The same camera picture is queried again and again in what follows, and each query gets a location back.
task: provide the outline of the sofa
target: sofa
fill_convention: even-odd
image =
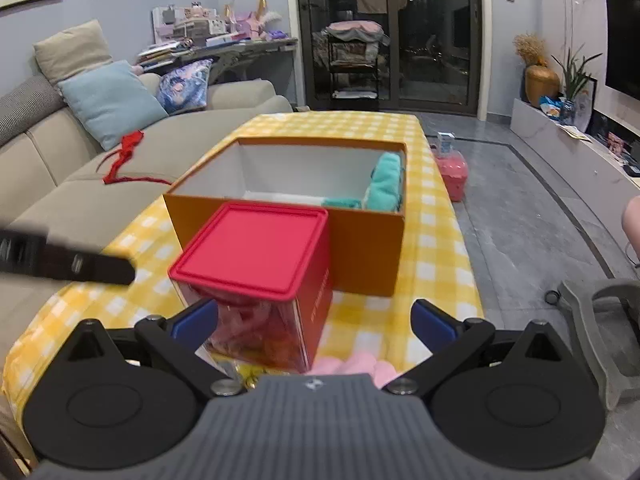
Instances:
[[[155,94],[160,77],[140,80]],[[252,117],[291,112],[268,81],[212,85],[207,109],[171,116],[145,137],[118,176],[173,182],[206,151]],[[100,250],[168,186],[155,182],[105,185],[115,157],[107,155],[63,107],[0,147],[0,221],[9,228],[46,231],[51,240]],[[65,283],[0,274],[0,363],[47,299]],[[0,396],[0,430],[21,453],[33,454]]]

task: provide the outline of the ribbed gray surface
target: ribbed gray surface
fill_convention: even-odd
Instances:
[[[64,106],[60,94],[42,74],[28,78],[0,97],[0,146]]]
[[[254,392],[209,403],[169,453],[117,472],[46,463],[33,480],[584,479],[604,476],[582,461],[541,473],[498,469],[463,454],[435,429],[415,397],[379,392],[369,376],[264,377]]]

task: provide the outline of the pink plush toy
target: pink plush toy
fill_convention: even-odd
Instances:
[[[346,361],[335,357],[319,357],[306,375],[369,374],[377,388],[382,388],[400,375],[387,361],[378,361],[369,352],[356,352]]]

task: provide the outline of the beige pillow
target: beige pillow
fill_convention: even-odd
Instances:
[[[52,85],[113,61],[98,20],[63,30],[33,48],[40,70]]]

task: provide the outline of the white logo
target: white logo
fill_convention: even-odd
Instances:
[[[306,383],[305,386],[307,388],[309,388],[312,391],[316,391],[319,390],[320,388],[322,388],[324,386],[324,383],[320,380],[320,379],[316,379],[315,377],[313,379],[309,379]]]

